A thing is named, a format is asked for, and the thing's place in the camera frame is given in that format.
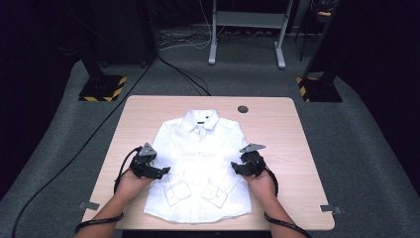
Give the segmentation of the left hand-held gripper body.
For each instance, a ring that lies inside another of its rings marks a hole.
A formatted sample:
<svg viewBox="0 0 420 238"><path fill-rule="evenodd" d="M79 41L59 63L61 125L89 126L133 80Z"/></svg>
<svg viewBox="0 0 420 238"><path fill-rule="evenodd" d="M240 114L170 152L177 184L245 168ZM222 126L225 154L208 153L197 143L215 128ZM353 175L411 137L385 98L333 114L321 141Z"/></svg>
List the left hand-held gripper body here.
<svg viewBox="0 0 420 238"><path fill-rule="evenodd" d="M156 157L157 152L149 143L145 143L133 157L130 169L138 178L161 179L163 170L151 166Z"/></svg>

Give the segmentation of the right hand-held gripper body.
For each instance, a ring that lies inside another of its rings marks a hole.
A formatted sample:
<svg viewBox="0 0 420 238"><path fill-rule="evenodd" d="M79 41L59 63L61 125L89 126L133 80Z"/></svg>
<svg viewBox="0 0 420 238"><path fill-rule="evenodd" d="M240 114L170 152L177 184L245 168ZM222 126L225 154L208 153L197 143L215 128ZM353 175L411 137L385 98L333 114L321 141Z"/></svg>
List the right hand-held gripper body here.
<svg viewBox="0 0 420 238"><path fill-rule="evenodd" d="M239 174L247 177L258 177L265 168L265 162L260 155L259 150L264 149L264 145L248 144L241 149L241 161L239 165Z"/></svg>

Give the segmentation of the white button-up shirt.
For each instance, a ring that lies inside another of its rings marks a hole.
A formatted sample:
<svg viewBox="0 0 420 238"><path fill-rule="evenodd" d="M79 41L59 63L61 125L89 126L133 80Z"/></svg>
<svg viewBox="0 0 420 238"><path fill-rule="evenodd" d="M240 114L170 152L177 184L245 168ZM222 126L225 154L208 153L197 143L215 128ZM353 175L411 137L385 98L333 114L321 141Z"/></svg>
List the white button-up shirt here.
<svg viewBox="0 0 420 238"><path fill-rule="evenodd" d="M246 145L240 124L215 110L189 110L163 122L153 165L169 172L152 183L144 213L190 224L250 213L248 183L232 168Z"/></svg>

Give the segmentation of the person's left hand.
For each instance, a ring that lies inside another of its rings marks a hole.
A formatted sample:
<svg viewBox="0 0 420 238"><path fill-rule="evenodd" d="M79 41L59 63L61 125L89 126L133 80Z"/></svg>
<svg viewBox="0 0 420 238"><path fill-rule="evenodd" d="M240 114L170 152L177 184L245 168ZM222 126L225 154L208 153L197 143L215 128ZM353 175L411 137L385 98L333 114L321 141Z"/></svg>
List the person's left hand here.
<svg viewBox="0 0 420 238"><path fill-rule="evenodd" d="M128 202L152 181L152 178L138 178L132 171L126 171L120 179L115 196L121 201Z"/></svg>

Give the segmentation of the person's right hand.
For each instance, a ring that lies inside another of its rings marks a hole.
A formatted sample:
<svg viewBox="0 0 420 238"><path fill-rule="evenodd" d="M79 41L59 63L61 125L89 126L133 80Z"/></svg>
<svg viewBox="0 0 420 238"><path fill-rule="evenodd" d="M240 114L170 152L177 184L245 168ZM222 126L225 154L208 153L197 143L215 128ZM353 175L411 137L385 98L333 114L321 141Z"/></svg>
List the person's right hand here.
<svg viewBox="0 0 420 238"><path fill-rule="evenodd" d="M262 172L258 177L245 177L245 180L264 209L274 207L277 198L272 178L267 172Z"/></svg>

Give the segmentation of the black stand with striped base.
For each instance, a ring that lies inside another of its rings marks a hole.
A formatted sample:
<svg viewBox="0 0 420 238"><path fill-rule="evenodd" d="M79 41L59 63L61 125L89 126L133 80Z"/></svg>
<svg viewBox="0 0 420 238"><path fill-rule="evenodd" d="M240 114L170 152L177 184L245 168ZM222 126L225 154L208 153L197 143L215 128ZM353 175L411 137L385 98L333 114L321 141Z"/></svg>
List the black stand with striped base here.
<svg viewBox="0 0 420 238"><path fill-rule="evenodd" d="M331 19L332 16L322 31L319 42L315 47L314 55L309 61L304 75L296 78L300 94L305 102L342 102L342 98L333 83L338 70L338 65L335 62L330 62L319 78L309 77L309 73L316 62L319 61L318 57L329 30Z"/></svg>
<svg viewBox="0 0 420 238"><path fill-rule="evenodd" d="M82 21L74 17L78 30L78 52L89 78L79 93L81 101L115 101L127 80L122 75L104 74L94 57L90 44L82 30Z"/></svg>

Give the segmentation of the black equipment cabinet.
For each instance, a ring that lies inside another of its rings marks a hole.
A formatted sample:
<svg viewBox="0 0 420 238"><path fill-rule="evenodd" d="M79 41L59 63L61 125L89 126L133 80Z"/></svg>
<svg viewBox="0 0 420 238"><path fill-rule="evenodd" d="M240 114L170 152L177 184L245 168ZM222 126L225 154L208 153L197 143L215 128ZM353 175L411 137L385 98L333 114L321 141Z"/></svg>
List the black equipment cabinet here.
<svg viewBox="0 0 420 238"><path fill-rule="evenodd" d="M157 52L154 0L93 0L96 56L101 63L153 62Z"/></svg>

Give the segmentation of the dark metal stand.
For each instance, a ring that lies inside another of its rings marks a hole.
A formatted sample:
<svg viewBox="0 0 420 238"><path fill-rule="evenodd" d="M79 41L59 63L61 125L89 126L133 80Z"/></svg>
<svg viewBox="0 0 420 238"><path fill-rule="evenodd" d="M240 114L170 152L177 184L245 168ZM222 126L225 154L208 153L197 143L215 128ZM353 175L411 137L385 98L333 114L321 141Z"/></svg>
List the dark metal stand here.
<svg viewBox="0 0 420 238"><path fill-rule="evenodd" d="M294 40L297 40L300 35L303 36L299 55L300 60L303 60L309 35L319 35L323 31L332 16L336 3L337 0L310 0L303 20L294 38Z"/></svg>

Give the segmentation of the white metal table frame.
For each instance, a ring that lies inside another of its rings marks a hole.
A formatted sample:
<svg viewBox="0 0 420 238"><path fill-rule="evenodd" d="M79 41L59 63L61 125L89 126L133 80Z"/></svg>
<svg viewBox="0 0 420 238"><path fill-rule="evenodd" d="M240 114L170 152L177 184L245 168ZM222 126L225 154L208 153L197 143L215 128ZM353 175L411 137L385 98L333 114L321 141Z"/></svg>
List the white metal table frame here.
<svg viewBox="0 0 420 238"><path fill-rule="evenodd" d="M285 59L282 44L286 34L286 28L290 19L291 8L294 0L286 0L284 13L253 13L219 11L217 0L213 0L211 45L208 63L214 65L217 55L217 27L245 27L280 30L278 40L274 43L275 56L279 69L285 69Z"/></svg>

